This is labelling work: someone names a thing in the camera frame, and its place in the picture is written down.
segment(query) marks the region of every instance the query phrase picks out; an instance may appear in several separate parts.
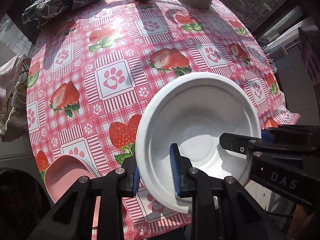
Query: white bowl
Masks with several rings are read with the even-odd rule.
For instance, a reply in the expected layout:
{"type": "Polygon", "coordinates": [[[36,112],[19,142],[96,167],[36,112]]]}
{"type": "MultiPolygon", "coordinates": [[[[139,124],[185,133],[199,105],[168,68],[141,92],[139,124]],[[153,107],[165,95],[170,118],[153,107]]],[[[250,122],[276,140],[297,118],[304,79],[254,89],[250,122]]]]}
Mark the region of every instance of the white bowl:
{"type": "Polygon", "coordinates": [[[233,176],[244,185],[250,164],[245,156],[221,148],[219,136],[224,132],[261,138],[254,106],[236,83],[198,72],[165,85],[145,109],[136,137],[137,165],[150,194],[174,211],[191,213],[191,198],[175,194],[172,143],[193,167],[220,179],[233,176]]]}

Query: silver bolt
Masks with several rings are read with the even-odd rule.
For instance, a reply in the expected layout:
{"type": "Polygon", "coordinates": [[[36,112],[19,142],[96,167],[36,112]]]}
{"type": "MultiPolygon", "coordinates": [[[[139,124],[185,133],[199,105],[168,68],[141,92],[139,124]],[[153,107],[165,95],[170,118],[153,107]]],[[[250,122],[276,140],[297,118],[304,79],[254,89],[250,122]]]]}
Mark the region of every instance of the silver bolt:
{"type": "Polygon", "coordinates": [[[81,176],[80,178],[79,178],[79,182],[80,183],[86,183],[88,181],[88,177],[87,176],[81,176]]]}
{"type": "Polygon", "coordinates": [[[236,181],[236,179],[232,176],[227,176],[225,177],[225,179],[226,179],[226,182],[228,182],[229,184],[233,184],[236,181]]]}
{"type": "Polygon", "coordinates": [[[253,155],[259,157],[262,155],[262,152],[254,152],[253,155]]]}
{"type": "Polygon", "coordinates": [[[196,174],[196,173],[198,173],[198,169],[197,168],[195,168],[195,167],[191,167],[190,169],[189,169],[189,172],[190,173],[192,173],[192,174],[196,174]]]}
{"type": "Polygon", "coordinates": [[[117,174],[122,174],[122,173],[124,173],[124,168],[117,168],[117,169],[116,169],[116,173],[117,173],[117,174]]]}

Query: metal pin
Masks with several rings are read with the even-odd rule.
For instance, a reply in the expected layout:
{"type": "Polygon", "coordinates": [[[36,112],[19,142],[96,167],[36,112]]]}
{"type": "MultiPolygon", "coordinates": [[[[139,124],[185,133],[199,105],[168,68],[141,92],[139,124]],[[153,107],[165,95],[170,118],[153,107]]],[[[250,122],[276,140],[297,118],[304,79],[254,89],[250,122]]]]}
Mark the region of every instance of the metal pin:
{"type": "Polygon", "coordinates": [[[122,173],[124,173],[124,168],[117,168],[117,169],[116,169],[116,173],[117,173],[117,174],[122,174],[122,173]]]}
{"type": "Polygon", "coordinates": [[[197,168],[195,168],[195,167],[191,167],[190,169],[189,169],[189,172],[190,173],[192,173],[192,174],[196,174],[196,173],[198,173],[198,169],[197,168]]]}
{"type": "Polygon", "coordinates": [[[79,178],[79,182],[80,183],[86,183],[88,181],[88,177],[87,176],[81,176],[80,178],[79,178]]]}
{"type": "Polygon", "coordinates": [[[253,155],[259,157],[262,155],[262,152],[254,152],[253,155]]]}
{"type": "Polygon", "coordinates": [[[236,181],[236,179],[232,176],[227,176],[225,177],[225,179],[226,179],[226,182],[228,182],[229,184],[233,184],[236,181]]]}

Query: tablecloth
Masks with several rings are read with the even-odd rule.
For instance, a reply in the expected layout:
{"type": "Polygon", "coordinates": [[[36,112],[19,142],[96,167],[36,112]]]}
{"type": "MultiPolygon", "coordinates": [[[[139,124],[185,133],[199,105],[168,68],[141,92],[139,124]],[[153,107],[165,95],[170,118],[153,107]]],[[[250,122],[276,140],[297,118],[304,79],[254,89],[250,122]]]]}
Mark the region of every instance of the tablecloth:
{"type": "MultiPolygon", "coordinates": [[[[283,105],[254,37],[219,0],[209,10],[177,0],[104,0],[45,26],[27,96],[41,174],[65,154],[84,158],[101,176],[119,167],[135,151],[137,125],[151,98],[175,78],[198,71],[238,84],[262,129],[299,118],[283,105]]],[[[123,199],[123,206],[126,239],[148,238],[191,221],[191,215],[162,206],[143,182],[136,198],[123,199]]]]}

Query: table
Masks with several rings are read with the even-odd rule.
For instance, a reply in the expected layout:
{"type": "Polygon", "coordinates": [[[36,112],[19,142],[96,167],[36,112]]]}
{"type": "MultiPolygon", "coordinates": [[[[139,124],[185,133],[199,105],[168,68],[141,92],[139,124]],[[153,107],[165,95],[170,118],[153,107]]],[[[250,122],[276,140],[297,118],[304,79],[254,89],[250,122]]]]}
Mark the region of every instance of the table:
{"type": "MultiPolygon", "coordinates": [[[[261,48],[219,0],[209,10],[177,0],[104,0],[56,19],[36,43],[27,119],[39,171],[77,155],[98,175],[134,151],[137,125],[151,98],[192,72],[237,83],[264,127],[295,124],[261,48]]],[[[124,237],[145,239],[190,223],[162,206],[141,182],[124,199],[124,237]]]]}

